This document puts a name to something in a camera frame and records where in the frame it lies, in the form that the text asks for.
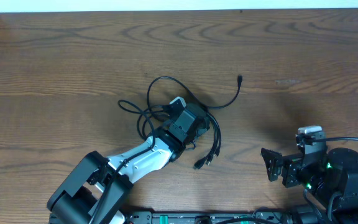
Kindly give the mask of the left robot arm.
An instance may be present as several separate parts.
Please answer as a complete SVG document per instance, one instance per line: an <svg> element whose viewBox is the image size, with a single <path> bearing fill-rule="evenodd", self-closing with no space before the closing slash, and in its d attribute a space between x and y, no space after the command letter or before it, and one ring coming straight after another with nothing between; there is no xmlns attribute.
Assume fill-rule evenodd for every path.
<svg viewBox="0 0 358 224"><path fill-rule="evenodd" d="M139 146L115 156L88 153L47 202L61 223L124 223L120 207L134 184L177 160L209 129L205 108L175 98L164 107L168 120Z"/></svg>

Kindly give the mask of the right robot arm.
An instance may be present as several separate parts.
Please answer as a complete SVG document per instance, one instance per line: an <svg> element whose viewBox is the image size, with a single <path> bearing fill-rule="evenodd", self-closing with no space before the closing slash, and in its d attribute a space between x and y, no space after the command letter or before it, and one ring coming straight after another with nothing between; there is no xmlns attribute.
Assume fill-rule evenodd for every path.
<svg viewBox="0 0 358 224"><path fill-rule="evenodd" d="M298 129L298 154L283 156L261 150L269 181L282 177L286 188L302 185L322 206L308 201L284 213L282 223L358 223L358 152L337 147L329 150L321 126Z"/></svg>

